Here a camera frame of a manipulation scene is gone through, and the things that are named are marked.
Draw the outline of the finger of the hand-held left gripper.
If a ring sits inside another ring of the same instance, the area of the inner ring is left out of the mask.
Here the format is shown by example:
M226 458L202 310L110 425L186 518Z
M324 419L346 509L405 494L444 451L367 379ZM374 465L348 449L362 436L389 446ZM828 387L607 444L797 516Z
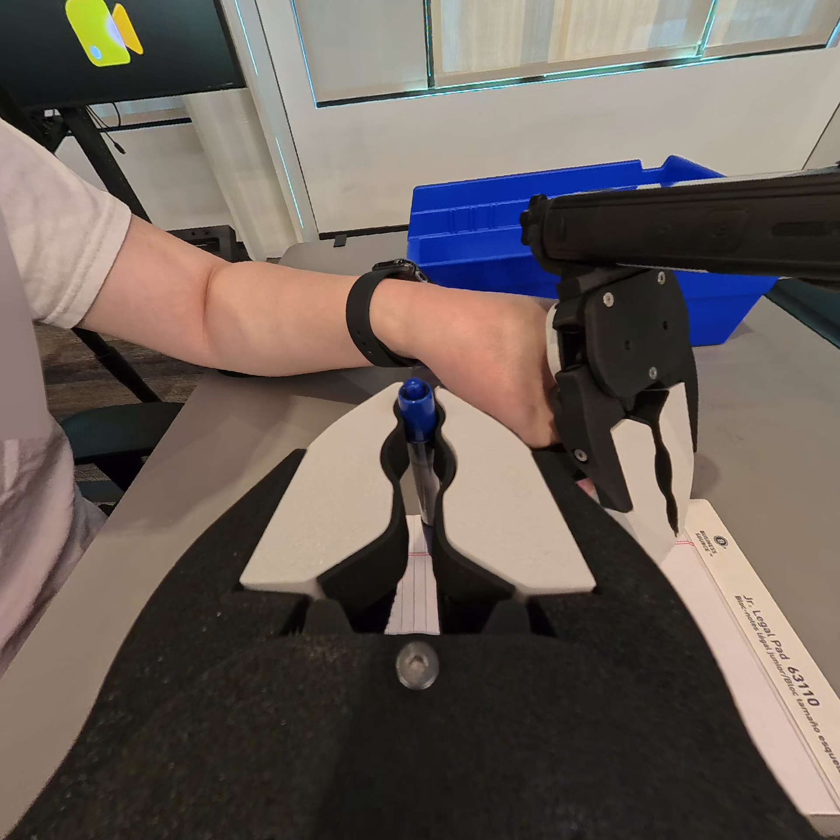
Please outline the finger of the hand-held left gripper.
M656 475L665 497L668 524L674 533L680 533L685 527L694 479L695 446L686 385L672 385L664 396L656 423Z
M624 418L612 429L612 439L632 508L619 511L599 486L598 501L656 564L662 564L677 542L679 525L670 524L666 494L658 484L655 436L645 423Z

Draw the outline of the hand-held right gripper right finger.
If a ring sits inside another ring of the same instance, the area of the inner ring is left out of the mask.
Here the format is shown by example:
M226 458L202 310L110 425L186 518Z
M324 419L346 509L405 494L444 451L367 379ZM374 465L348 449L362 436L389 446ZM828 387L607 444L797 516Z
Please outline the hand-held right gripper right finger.
M441 632L480 632L499 602L591 593L593 574L531 449L452 392L439 387L435 398Z

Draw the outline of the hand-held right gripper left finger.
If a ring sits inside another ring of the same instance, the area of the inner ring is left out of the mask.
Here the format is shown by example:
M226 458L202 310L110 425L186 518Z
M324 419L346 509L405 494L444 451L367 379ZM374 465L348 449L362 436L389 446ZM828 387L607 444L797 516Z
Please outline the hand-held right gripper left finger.
M332 599L357 632L384 632L405 573L398 391L388 385L309 445L240 576L246 590Z

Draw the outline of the blue pen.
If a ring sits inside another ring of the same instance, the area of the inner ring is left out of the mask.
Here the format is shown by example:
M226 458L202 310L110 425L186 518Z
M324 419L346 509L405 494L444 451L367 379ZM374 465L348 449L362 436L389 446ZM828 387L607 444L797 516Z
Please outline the blue pen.
M431 527L439 489L434 471L437 414L433 389L425 381L412 376L402 384L397 404L405 427L422 520L424 525Z

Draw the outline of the white lined notepad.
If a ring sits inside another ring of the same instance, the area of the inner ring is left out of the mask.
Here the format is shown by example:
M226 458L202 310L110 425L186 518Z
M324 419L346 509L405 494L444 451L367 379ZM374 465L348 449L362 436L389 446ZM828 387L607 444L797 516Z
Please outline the white lined notepad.
M524 525L526 559L513 556L499 521L468 514L490 571L525 595L583 592L583 558L565 525L540 534ZM420 515L406 517L408 562L385 633L439 634L432 536ZM708 500L689 502L685 530L658 567L675 587L710 646L747 730L778 782L814 828L838 837L838 697Z

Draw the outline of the person's left forearm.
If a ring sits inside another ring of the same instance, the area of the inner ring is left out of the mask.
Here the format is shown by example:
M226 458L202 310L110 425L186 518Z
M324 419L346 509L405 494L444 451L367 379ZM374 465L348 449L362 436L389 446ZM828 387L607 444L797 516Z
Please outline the person's left forearm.
M206 368L285 376L366 366L347 329L354 279L230 264L133 217L81 326Z

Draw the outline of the person's left hand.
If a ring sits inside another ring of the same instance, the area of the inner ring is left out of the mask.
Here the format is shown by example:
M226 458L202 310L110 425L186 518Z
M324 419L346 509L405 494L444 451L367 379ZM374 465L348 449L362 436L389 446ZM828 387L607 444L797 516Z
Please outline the person's left hand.
M411 349L452 393L531 448L560 443L544 298L454 289L414 292Z

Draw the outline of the blue plastic bin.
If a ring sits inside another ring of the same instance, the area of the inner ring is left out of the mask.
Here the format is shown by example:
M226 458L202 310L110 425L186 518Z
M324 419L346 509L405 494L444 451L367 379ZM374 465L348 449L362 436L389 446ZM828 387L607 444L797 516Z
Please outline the blue plastic bin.
M558 279L521 242L520 215L537 194L549 197L718 178L670 155L659 167L639 160L500 175L414 189L407 257L441 287L556 298ZM726 342L776 283L765 276L677 271L694 347Z

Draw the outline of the black wristwatch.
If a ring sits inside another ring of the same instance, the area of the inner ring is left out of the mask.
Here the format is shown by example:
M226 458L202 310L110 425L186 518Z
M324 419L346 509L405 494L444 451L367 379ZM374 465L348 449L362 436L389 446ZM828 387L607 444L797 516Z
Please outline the black wristwatch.
M347 329L356 348L373 366L412 368L419 361L394 353L375 336L371 327L370 306L374 291L383 280L390 278L432 283L420 266L408 259L391 259L374 264L350 289L345 308Z

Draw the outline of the window with blinds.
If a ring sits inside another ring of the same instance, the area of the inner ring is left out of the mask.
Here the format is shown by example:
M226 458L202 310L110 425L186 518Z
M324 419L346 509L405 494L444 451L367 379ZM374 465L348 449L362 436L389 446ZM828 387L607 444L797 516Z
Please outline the window with blinds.
M316 103L834 46L829 1L300 1Z

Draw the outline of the dark chair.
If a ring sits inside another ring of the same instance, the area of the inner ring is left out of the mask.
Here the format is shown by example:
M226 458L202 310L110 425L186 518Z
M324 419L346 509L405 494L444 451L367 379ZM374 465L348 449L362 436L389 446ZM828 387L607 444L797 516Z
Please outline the dark chair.
M61 420L75 464L94 465L108 477L80 481L81 494L98 505L119 502L182 408L180 402L104 406Z

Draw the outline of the person's white t-shirt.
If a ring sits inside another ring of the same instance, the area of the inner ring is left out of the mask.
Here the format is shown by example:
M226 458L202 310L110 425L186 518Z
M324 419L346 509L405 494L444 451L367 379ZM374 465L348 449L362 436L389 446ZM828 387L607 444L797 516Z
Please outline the person's white t-shirt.
M105 521L80 494L67 436L47 407L35 324L78 325L130 211L5 122L1 206L4 672Z

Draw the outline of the black monitor stand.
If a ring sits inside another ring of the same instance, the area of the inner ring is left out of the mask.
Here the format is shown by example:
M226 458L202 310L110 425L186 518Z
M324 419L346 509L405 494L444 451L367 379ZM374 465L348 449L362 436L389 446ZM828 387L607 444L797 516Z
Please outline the black monitor stand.
M47 148L50 153L55 153L63 139L71 134L99 175L107 192L127 204L134 215L150 221L140 199L103 139L89 108L64 107L59 109L57 117L48 118L43 111L23 109L13 96L2 88L1 116L3 120ZM172 234L228 262L249 260L245 245L237 241L237 235L230 226L193 227L175 230ZM102 336L81 328L73 328L73 333L94 353L100 364L142 403L158 403L161 400L121 353Z

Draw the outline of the black monitor screen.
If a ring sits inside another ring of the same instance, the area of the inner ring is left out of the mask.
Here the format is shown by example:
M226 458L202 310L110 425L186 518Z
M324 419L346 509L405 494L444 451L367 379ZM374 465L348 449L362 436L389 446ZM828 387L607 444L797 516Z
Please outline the black monitor screen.
M2 1L1 81L25 109L245 85L213 1Z

